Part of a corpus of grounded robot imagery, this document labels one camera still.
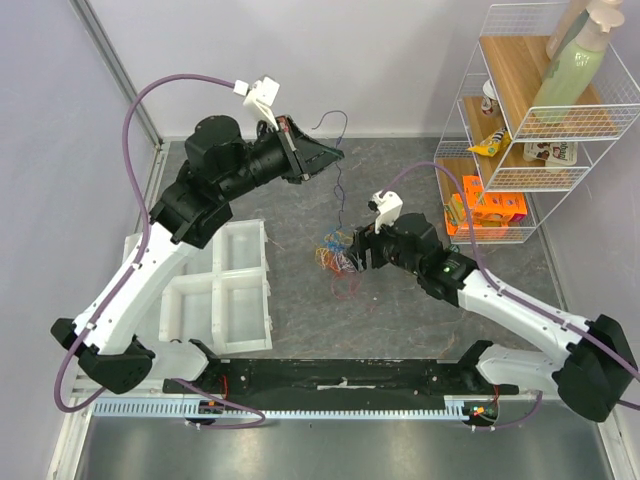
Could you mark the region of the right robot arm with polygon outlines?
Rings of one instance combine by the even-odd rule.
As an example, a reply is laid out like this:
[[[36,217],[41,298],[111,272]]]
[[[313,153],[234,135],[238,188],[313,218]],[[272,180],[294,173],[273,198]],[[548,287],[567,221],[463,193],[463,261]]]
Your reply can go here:
[[[458,368],[467,392],[491,384],[558,396],[574,413],[605,421],[636,378],[638,366],[620,323],[559,310],[499,280],[480,264],[443,246],[419,213],[392,225],[357,228],[348,259],[359,271],[393,265],[413,275],[436,300],[479,314],[517,334],[534,350],[488,342]]]

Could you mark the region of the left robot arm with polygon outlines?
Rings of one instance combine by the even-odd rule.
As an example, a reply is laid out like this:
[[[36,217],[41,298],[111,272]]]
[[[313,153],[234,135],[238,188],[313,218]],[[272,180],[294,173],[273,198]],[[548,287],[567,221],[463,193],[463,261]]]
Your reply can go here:
[[[124,394],[148,378],[184,379],[198,393],[218,385],[220,371],[202,341],[153,343],[137,335],[145,310],[231,219],[232,201],[278,178],[301,184],[344,157],[287,115],[273,126],[261,121],[256,130],[250,142],[229,116],[201,120],[185,142],[176,180],[151,209],[125,264],[83,313],[54,322],[53,337],[101,391]]]

